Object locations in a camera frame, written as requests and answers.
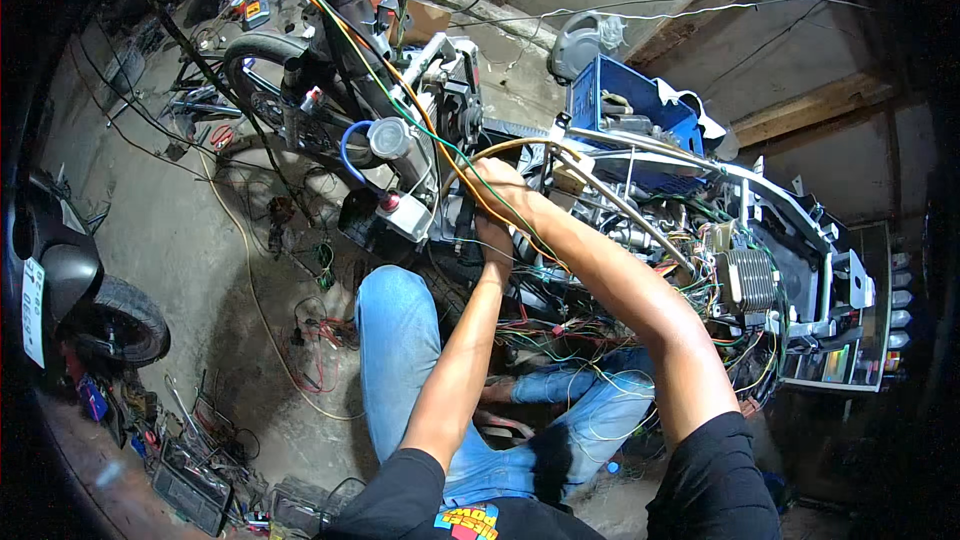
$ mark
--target black fender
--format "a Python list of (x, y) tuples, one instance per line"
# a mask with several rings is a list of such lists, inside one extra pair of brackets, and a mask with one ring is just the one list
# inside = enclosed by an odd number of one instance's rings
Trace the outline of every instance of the black fender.
[(103, 279), (100, 256), (82, 246), (58, 244), (40, 260), (46, 274), (46, 304), (51, 317), (60, 323), (94, 286)]

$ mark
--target green wire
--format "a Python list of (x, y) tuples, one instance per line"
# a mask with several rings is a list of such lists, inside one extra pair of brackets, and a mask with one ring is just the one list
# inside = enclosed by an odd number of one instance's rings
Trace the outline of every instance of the green wire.
[[(317, 1), (318, 3), (320, 3), (321, 5), (323, 5), (323, 7), (324, 7), (324, 9), (326, 9), (327, 13), (332, 13), (332, 12), (333, 12), (333, 8), (327, 3), (326, 0), (316, 0), (316, 1)], [(380, 90), (383, 91), (384, 96), (387, 97), (387, 100), (390, 101), (390, 104), (393, 105), (393, 108), (396, 110), (396, 112), (397, 112), (398, 114), (402, 115), (402, 117), (403, 117), (405, 120), (407, 120), (408, 122), (410, 122), (410, 124), (412, 124), (414, 127), (416, 127), (417, 129), (419, 129), (421, 132), (423, 132), (423, 133), (426, 134), (427, 136), (433, 138), (433, 139), (436, 140), (437, 142), (440, 142), (440, 143), (444, 144), (444, 145), (447, 146), (447, 147), (450, 147), (450, 149), (455, 150), (455, 151), (457, 152), (457, 155), (459, 155), (460, 157), (462, 157), (463, 161), (466, 162), (466, 164), (470, 167), (470, 170), (473, 172), (474, 175), (477, 176), (477, 179), (480, 180), (481, 183), (483, 183), (483, 185), (486, 187), (486, 189), (489, 190), (490, 193), (491, 193), (497, 200), (499, 200), (499, 201), (500, 201), (501, 203), (503, 203), (508, 209), (510, 209), (510, 212), (513, 213), (513, 214), (516, 216), (516, 218), (517, 218), (518, 220), (520, 220), (520, 221), (523, 223), (523, 225), (525, 225), (525, 226), (527, 227), (528, 230), (530, 230), (530, 233), (534, 235), (534, 238), (536, 238), (536, 239), (540, 242), (540, 244), (541, 244), (546, 250), (548, 250), (551, 255), (554, 256), (554, 258), (557, 258), (557, 253), (555, 253), (555, 252), (553, 251), (553, 249), (550, 248), (550, 246), (547, 245), (546, 242), (544, 242), (544, 239), (543, 239), (542, 237), (540, 237), (540, 235), (539, 235), (539, 234), (537, 233), (537, 231), (533, 228), (533, 226), (530, 225), (530, 223), (529, 223), (526, 219), (524, 219), (523, 216), (522, 216), (520, 213), (518, 213), (517, 210), (514, 209), (514, 207), (513, 207), (510, 203), (508, 203), (506, 200), (504, 200), (503, 197), (500, 196), (500, 195), (497, 193), (497, 191), (494, 190), (494, 189), (490, 186), (490, 184), (487, 183), (487, 180), (483, 179), (483, 177), (480, 176), (480, 173), (477, 172), (477, 170), (474, 168), (474, 164), (471, 162), (470, 158), (468, 158), (468, 156), (465, 155), (465, 154), (463, 153), (463, 151), (460, 150), (460, 148), (457, 148), (457, 146), (455, 146), (454, 144), (451, 144), (450, 142), (446, 141), (445, 139), (441, 138), (440, 136), (437, 136), (437, 135), (434, 134), (433, 132), (430, 132), (429, 130), (427, 130), (426, 127), (420, 125), (416, 120), (414, 120), (414, 118), (413, 118), (410, 114), (407, 114), (406, 110), (403, 109), (403, 108), (401, 107), (401, 105), (398, 104), (398, 102), (390, 95), (390, 90), (387, 90), (387, 87), (383, 85), (383, 82), (380, 81), (380, 78), (379, 78), (376, 74), (373, 74), (372, 71), (371, 71), (370, 73), (371, 73), (371, 77), (373, 78), (373, 81), (376, 82), (376, 85), (380, 87)]]

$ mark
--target man's hand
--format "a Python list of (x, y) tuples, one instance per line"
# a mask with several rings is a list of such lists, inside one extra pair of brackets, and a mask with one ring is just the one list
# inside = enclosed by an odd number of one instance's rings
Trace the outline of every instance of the man's hand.
[(490, 221), (481, 212), (473, 218), (473, 225), (477, 229), (477, 239), (483, 243), (484, 260), (489, 264), (504, 266), (507, 271), (514, 268), (514, 241), (510, 232), (499, 222)]
[[(474, 162), (473, 168), (477, 174), (480, 174), (480, 177), (486, 180), (486, 184), (496, 191), (500, 198), (510, 203), (510, 206), (512, 206), (524, 220), (531, 224), (534, 224), (532, 218), (537, 212), (543, 210), (546, 205), (553, 204), (532, 187), (527, 186), (526, 182), (523, 181), (522, 175), (506, 162), (495, 158), (484, 158)], [(483, 182), (477, 179), (476, 174), (474, 174), (472, 170), (468, 168), (465, 173), (466, 179), (470, 181), (470, 184), (473, 185), (477, 193), (479, 193), (480, 198), (483, 198), (490, 209), (496, 211), (500, 216), (510, 222), (513, 222), (513, 224), (517, 225), (520, 229), (529, 231), (526, 229), (526, 226), (522, 225), (522, 222), (518, 221), (517, 216), (508, 209), (506, 205), (500, 202), (500, 200), (484, 186)]]

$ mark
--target person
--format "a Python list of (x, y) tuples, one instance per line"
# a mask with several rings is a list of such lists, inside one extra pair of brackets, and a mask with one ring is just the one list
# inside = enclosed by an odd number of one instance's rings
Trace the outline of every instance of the person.
[[(508, 163), (481, 159), (474, 167), (644, 348), (616, 351), (595, 369), (555, 366), (485, 388), (513, 266), (507, 230), (475, 218), (485, 244), (483, 272), (442, 349), (424, 281), (399, 267), (379, 267), (360, 285), (355, 321), (366, 422), (381, 467), (327, 537), (600, 538), (558, 503), (614, 455), (654, 393), (672, 454), (647, 505), (648, 535), (779, 537), (737, 396), (684, 297), (643, 261), (526, 186)], [(486, 204), (521, 224), (467, 175)], [(482, 394), (576, 402), (525, 444), (493, 450), (472, 422)], [(551, 487), (558, 488), (554, 500), (539, 499)]]

